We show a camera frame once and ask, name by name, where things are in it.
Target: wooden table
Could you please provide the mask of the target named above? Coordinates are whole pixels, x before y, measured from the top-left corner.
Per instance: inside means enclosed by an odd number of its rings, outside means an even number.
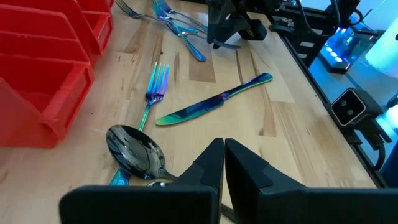
[[[152,14],[151,1],[130,0]],[[206,22],[206,6],[168,0]],[[180,175],[215,137],[235,138],[274,167],[310,187],[374,187],[362,165],[276,33],[263,42],[234,36],[240,50],[213,50],[189,37],[207,57],[197,62],[162,24],[134,20],[113,7],[114,34],[95,68],[95,82],[68,136],[55,149],[0,149],[0,223],[57,223],[58,201],[82,185],[106,185],[117,165],[105,142],[114,124],[137,126],[153,64],[171,66],[164,101],[155,105],[144,132]],[[266,27],[266,16],[252,14]],[[157,127],[156,118],[221,93],[260,73],[274,80],[241,93],[200,118]],[[148,181],[131,179],[131,185]],[[223,202],[231,205],[228,188]]]

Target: butter knife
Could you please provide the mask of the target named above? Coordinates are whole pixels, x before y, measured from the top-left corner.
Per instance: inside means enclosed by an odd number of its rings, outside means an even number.
[[[268,73],[263,73],[240,86],[237,86],[233,89],[215,95],[199,103],[195,103],[194,105],[191,105],[187,108],[184,108],[182,110],[164,116],[163,118],[159,118],[158,120],[156,120],[156,125],[166,126],[166,125],[177,124],[184,121],[188,121],[193,118],[197,118],[201,115],[206,114],[209,111],[219,108],[224,104],[224,101],[231,98],[232,96],[237,95],[238,93],[241,93],[242,91],[247,90],[249,88],[269,82],[271,80],[272,80],[272,75]]]

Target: red plastic organizer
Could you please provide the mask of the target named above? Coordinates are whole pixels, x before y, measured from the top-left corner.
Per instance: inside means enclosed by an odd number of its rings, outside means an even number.
[[[113,30],[109,0],[0,0],[0,146],[54,147]]]

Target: glowing blue light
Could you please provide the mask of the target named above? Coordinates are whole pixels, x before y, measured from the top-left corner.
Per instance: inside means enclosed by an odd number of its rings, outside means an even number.
[[[391,123],[388,120],[385,120],[383,117],[384,116],[380,116],[376,118],[376,121],[380,124],[380,127],[387,133],[388,136],[394,136],[395,131],[393,130]]]
[[[398,105],[395,107],[390,108],[387,113],[387,120],[395,127],[398,128]]]
[[[369,64],[380,72],[398,78],[398,18],[366,54]]]

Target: metal spoon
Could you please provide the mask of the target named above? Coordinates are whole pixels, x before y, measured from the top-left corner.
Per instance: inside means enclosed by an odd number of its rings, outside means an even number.
[[[167,172],[160,147],[142,131],[125,125],[115,125],[106,132],[106,143],[113,158],[129,174],[142,179],[176,179],[176,176]],[[157,183],[163,187],[167,185],[164,182]],[[228,206],[222,205],[221,213],[237,223],[233,210]]]

